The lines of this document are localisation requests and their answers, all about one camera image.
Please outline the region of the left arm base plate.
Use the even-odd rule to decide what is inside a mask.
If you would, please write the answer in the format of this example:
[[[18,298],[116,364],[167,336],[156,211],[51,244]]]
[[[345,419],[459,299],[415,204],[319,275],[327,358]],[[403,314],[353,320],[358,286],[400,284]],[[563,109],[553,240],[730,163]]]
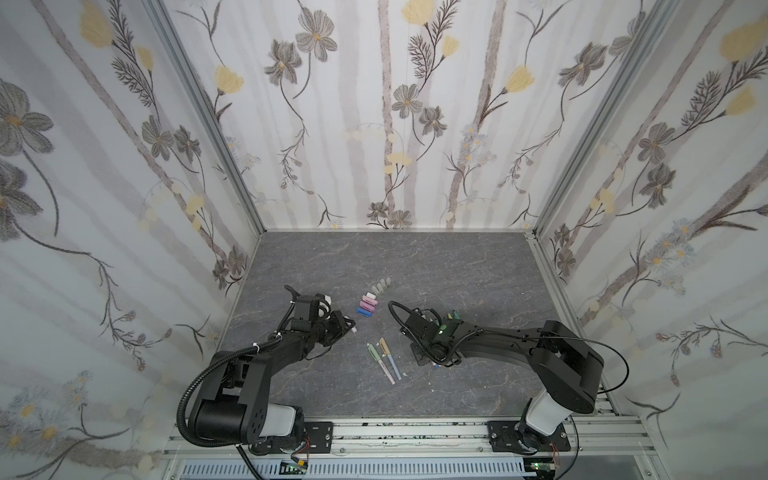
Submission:
[[[305,422],[286,437],[269,437],[262,447],[269,454],[329,454],[333,438],[332,422]]]

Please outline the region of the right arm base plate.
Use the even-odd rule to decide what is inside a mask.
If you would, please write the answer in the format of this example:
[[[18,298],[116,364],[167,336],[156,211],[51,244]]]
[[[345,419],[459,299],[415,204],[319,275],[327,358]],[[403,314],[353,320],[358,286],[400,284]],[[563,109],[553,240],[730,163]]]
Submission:
[[[488,421],[486,426],[492,450],[522,456],[533,456],[541,452],[572,451],[572,445],[563,424],[559,424],[554,433],[549,436],[544,436],[528,426],[521,427],[520,424],[518,420]]]

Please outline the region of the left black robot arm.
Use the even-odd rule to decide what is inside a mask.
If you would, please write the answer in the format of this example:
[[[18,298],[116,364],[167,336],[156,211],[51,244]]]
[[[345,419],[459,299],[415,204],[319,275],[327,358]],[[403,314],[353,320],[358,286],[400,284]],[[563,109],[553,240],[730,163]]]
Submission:
[[[309,360],[318,345],[332,348],[355,327],[325,296],[297,296],[266,340],[214,355],[179,401],[179,433],[204,448],[255,446],[272,438],[299,442],[303,413],[299,407],[269,401],[272,377]]]

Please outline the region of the tan cap blue pen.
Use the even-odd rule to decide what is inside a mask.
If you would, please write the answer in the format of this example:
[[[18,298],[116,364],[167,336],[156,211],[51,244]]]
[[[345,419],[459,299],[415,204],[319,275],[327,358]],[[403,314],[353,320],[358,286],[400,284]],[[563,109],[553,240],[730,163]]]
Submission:
[[[392,356],[391,350],[390,350],[386,340],[384,338],[381,338],[379,340],[378,344],[379,344],[379,346],[380,346],[384,356],[388,359],[388,361],[390,363],[390,366],[392,367],[392,370],[393,370],[393,372],[395,374],[395,378],[397,380],[401,380],[402,379],[402,375],[401,375],[401,373],[400,373],[400,371],[399,371],[399,369],[398,369],[398,367],[396,365],[395,359]]]

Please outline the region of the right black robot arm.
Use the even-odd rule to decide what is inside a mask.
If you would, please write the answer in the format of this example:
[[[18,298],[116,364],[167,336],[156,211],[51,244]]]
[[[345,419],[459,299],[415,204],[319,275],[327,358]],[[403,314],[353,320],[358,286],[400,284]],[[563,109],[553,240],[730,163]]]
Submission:
[[[496,435],[513,453],[537,453],[555,439],[568,417],[595,410],[604,360],[559,321],[504,329],[466,322],[456,312],[440,316],[433,309],[410,309],[395,301],[388,303],[388,310],[411,341],[420,365],[432,362],[450,368],[468,358],[482,358],[524,365],[537,375],[542,390],[528,401],[509,434]]]

